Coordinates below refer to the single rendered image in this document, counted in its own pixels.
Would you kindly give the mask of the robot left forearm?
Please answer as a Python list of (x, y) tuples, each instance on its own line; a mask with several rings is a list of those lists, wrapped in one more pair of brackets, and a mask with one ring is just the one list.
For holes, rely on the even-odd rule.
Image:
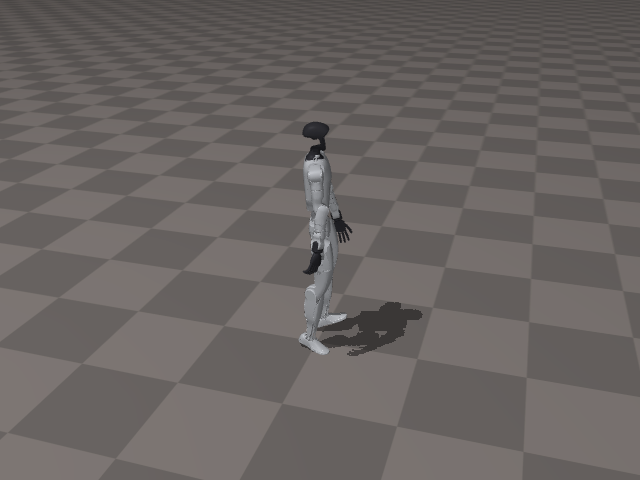
[(329, 211), (331, 212), (333, 219), (340, 218), (339, 206), (338, 206), (337, 200), (335, 198), (335, 193), (334, 193), (333, 190), (330, 193)]

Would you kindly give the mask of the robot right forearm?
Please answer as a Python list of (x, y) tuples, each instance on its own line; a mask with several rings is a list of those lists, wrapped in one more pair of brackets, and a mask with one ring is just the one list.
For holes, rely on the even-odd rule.
[[(313, 242), (318, 242), (318, 250), (322, 250), (324, 248), (324, 239), (325, 239), (325, 224), (327, 223), (327, 215), (328, 208), (326, 206), (320, 206), (317, 210), (316, 216), (313, 219), (314, 223), (314, 234), (313, 234)], [(313, 246), (312, 242), (312, 246)]]

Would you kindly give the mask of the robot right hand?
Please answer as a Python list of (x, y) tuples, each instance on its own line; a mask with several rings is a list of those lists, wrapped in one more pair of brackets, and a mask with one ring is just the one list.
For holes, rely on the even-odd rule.
[(318, 250), (318, 242), (314, 241), (313, 242), (313, 246), (312, 246), (312, 251), (313, 251), (313, 256), (311, 257), (310, 260), (310, 265), (308, 267), (308, 269), (306, 271), (302, 271), (305, 274), (309, 274), (311, 275), (312, 273), (317, 272), (318, 267), (321, 265), (321, 254), (323, 252), (322, 250)]

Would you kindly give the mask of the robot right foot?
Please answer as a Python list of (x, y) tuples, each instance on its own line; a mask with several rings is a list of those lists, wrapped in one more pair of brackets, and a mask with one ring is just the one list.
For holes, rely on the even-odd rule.
[[(299, 342), (303, 345), (309, 347), (312, 351), (316, 352), (320, 355), (327, 355), (329, 353), (329, 349), (324, 346), (317, 338), (313, 338), (313, 341), (310, 341), (306, 338), (306, 332), (302, 333), (299, 337)], [(312, 336), (310, 336), (312, 337)], [(309, 337), (308, 337), (309, 338)]]

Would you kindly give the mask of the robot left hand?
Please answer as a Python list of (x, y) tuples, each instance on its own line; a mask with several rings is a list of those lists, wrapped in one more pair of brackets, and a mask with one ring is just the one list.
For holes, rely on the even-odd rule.
[[(330, 214), (331, 214), (331, 213), (330, 213)], [(349, 230), (349, 232), (350, 232), (350, 233), (352, 233), (352, 230), (351, 230), (351, 228), (350, 228), (350, 227), (345, 223), (345, 221), (341, 220), (341, 219), (342, 219), (342, 215), (341, 215), (340, 210), (339, 210), (339, 214), (340, 214), (340, 218), (333, 219), (332, 214), (331, 214), (331, 218), (332, 218), (332, 219), (333, 219), (333, 221), (334, 221), (334, 225), (335, 225), (335, 228), (336, 228), (336, 232), (338, 232), (340, 243), (342, 243), (342, 239), (341, 239), (341, 234), (340, 234), (340, 232), (342, 233), (342, 237), (343, 237), (344, 243), (346, 243), (345, 236), (344, 236), (344, 232), (345, 232), (346, 237), (347, 237), (347, 239), (348, 239), (348, 241), (349, 241), (350, 239), (349, 239), (348, 233), (347, 233), (347, 231), (346, 231), (346, 228)]]

